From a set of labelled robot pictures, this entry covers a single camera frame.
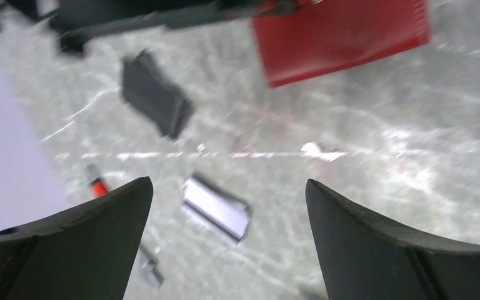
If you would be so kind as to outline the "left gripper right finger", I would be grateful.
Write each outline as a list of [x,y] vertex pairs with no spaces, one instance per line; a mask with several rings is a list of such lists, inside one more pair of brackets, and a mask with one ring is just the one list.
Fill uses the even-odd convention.
[[480,299],[480,245],[414,229],[313,179],[305,197],[329,299]]

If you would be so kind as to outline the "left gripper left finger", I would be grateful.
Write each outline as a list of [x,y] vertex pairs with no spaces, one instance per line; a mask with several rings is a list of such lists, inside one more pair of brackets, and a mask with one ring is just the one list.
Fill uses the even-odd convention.
[[122,299],[153,200],[149,177],[0,231],[0,299]]

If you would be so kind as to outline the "silver credit card stack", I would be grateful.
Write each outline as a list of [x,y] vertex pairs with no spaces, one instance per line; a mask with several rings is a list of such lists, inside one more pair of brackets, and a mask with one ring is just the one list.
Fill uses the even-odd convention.
[[235,245],[246,237],[253,215],[246,201],[198,173],[189,176],[184,183],[182,210],[193,221]]

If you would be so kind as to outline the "red leather card holder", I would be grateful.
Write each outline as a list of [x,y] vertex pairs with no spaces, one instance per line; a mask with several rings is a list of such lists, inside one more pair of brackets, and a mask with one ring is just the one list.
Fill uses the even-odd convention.
[[431,40],[426,1],[300,1],[252,20],[267,83],[276,88],[353,68]]

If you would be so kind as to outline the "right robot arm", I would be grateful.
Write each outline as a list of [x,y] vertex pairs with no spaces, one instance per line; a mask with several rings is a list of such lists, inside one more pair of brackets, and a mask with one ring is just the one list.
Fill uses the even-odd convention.
[[39,10],[37,1],[0,1],[0,13],[6,7],[34,24],[47,21],[58,35],[60,52],[83,56],[85,44],[94,38],[156,26],[179,29],[290,15],[299,1],[58,1],[56,8],[46,13]]

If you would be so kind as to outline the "red handled adjustable wrench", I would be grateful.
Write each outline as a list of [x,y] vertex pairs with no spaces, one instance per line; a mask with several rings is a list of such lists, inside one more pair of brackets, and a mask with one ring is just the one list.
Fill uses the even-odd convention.
[[[95,197],[101,197],[110,191],[99,169],[95,165],[88,164],[84,168],[84,178]],[[163,285],[164,277],[158,269],[159,261],[143,242],[139,245],[136,259],[139,262],[139,268],[143,278],[153,288],[160,288]]]

